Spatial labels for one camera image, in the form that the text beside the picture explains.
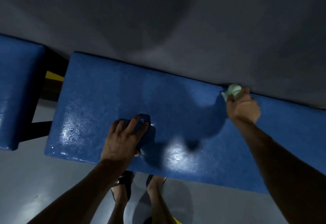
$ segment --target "gray floor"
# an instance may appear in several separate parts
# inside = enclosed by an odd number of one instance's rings
[[[34,122],[52,120],[55,102],[40,100]],[[23,142],[18,150],[0,151],[0,223],[24,224],[79,182],[92,165],[43,155],[47,137]],[[147,175],[137,173],[125,223],[142,224],[150,216]],[[190,223],[287,223],[269,195],[215,185],[168,179],[163,197],[172,214]],[[109,193],[92,223],[105,224],[114,201]]]
[[[326,0],[0,0],[0,33],[326,106]]]

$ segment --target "left hand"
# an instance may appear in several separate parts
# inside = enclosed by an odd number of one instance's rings
[[[129,166],[133,156],[139,154],[135,150],[136,145],[149,126],[148,123],[144,123],[140,130],[134,133],[140,118],[140,115],[133,117],[128,127],[123,120],[116,120],[112,123],[105,140],[101,161],[111,160],[122,163],[125,168]]]

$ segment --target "blue padded bench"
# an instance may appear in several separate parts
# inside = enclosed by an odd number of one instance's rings
[[[0,35],[0,149],[48,135],[51,121],[32,123],[34,111],[47,69],[62,75],[67,64],[43,45]]]
[[[227,119],[223,87],[73,53],[45,154],[96,164],[111,123],[142,113],[151,126],[128,170],[267,193],[251,153]],[[326,111],[255,95],[257,125],[326,173]]]

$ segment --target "yellow object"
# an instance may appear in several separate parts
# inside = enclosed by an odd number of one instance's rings
[[[182,223],[179,222],[175,217],[173,217],[173,219],[175,220],[175,222],[176,222],[177,224],[182,224]]]
[[[47,79],[52,79],[52,80],[57,80],[60,82],[63,82],[64,78],[62,76],[59,76],[57,74],[54,74],[52,72],[47,71],[45,78]]]

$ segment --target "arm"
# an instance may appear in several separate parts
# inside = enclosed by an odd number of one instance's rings
[[[245,139],[275,203],[290,224],[326,223],[326,176],[304,163],[255,122],[260,110],[249,89],[227,101],[230,120]]]
[[[108,190],[128,168],[136,144],[148,129],[148,123],[145,123],[133,134],[139,119],[140,116],[134,117],[127,128],[124,121],[115,121],[110,127],[100,163],[28,224],[90,223]]]

